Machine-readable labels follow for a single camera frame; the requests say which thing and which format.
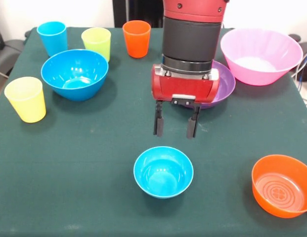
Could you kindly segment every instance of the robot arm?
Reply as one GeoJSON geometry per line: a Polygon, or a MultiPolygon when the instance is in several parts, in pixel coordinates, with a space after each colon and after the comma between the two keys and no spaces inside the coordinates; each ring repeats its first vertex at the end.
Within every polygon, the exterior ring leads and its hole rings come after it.
{"type": "Polygon", "coordinates": [[[212,63],[228,2],[163,0],[163,59],[151,71],[156,100],[154,135],[162,136],[162,103],[168,101],[194,107],[187,137],[195,137],[201,104],[211,102],[219,87],[219,74],[212,63]]]}

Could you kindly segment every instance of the small blue bowl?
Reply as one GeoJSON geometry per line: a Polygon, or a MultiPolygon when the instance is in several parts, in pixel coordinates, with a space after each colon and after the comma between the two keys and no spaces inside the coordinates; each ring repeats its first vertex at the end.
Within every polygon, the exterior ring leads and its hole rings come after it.
{"type": "Polygon", "coordinates": [[[133,175],[147,194],[167,199],[188,188],[193,180],[194,169],[183,152],[172,147],[153,147],[137,158],[133,175]]]}
{"type": "Polygon", "coordinates": [[[72,49],[50,57],[41,68],[43,80],[59,95],[84,101],[102,87],[108,73],[108,62],[99,53],[72,49]]]}

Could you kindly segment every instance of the cup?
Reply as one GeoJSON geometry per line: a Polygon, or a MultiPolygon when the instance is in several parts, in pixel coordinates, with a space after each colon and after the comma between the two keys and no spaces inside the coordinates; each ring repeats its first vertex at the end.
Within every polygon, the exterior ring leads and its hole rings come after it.
{"type": "Polygon", "coordinates": [[[4,95],[24,122],[38,122],[45,117],[43,84],[39,79],[15,79],[5,87],[4,95]]]}
{"type": "Polygon", "coordinates": [[[50,57],[68,50],[66,26],[62,22],[43,23],[37,28],[37,32],[50,57]]]}
{"type": "Polygon", "coordinates": [[[109,62],[111,33],[108,29],[94,27],[85,30],[81,34],[85,49],[97,52],[109,62]]]}
{"type": "Polygon", "coordinates": [[[151,26],[140,20],[128,21],[123,25],[127,52],[130,57],[142,58],[149,50],[151,26]]]}

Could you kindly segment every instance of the plastic bowl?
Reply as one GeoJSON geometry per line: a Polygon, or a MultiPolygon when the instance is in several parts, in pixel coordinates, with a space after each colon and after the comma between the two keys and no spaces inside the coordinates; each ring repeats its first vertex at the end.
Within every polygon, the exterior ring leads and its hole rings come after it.
{"type": "Polygon", "coordinates": [[[193,165],[181,151],[172,147],[153,147],[136,160],[133,175],[139,187],[160,199],[183,193],[193,180],[193,165]]]}
{"type": "Polygon", "coordinates": [[[72,101],[93,97],[104,84],[107,73],[106,59],[86,49],[55,54],[41,68],[43,80],[57,94],[72,101]]]}
{"type": "Polygon", "coordinates": [[[213,61],[213,68],[219,71],[219,88],[217,94],[211,103],[203,103],[201,109],[208,109],[218,105],[220,102],[225,100],[229,95],[232,94],[236,87],[236,80],[231,71],[223,64],[213,61]]]}
{"type": "Polygon", "coordinates": [[[293,218],[307,212],[307,166],[284,155],[261,158],[252,170],[252,190],[268,213],[293,218]]]}
{"type": "Polygon", "coordinates": [[[263,29],[234,29],[220,42],[232,74],[249,85],[272,84],[303,58],[300,45],[288,35],[263,29]]]}

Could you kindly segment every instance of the dark green tablecloth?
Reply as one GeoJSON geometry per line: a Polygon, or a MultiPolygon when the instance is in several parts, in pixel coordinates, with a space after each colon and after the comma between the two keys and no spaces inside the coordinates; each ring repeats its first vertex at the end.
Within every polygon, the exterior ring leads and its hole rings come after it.
{"type": "MultiPolygon", "coordinates": [[[[69,28],[70,49],[83,28],[69,28]]],[[[162,30],[150,52],[128,57],[121,29],[111,29],[110,72],[101,91],[77,103],[44,84],[46,117],[23,123],[0,97],[0,236],[307,237],[307,214],[285,220],[263,211],[251,169],[268,154],[307,164],[307,109],[289,76],[265,87],[237,82],[234,93],[201,113],[186,139],[191,110],[164,105],[164,136],[153,136],[150,70],[160,63],[162,30]],[[159,200],[133,179],[133,163],[153,146],[172,146],[194,165],[180,196],[159,200]]],[[[10,80],[33,76],[48,58],[33,30],[10,80]]],[[[220,49],[217,60],[224,62],[220,49]]]]}

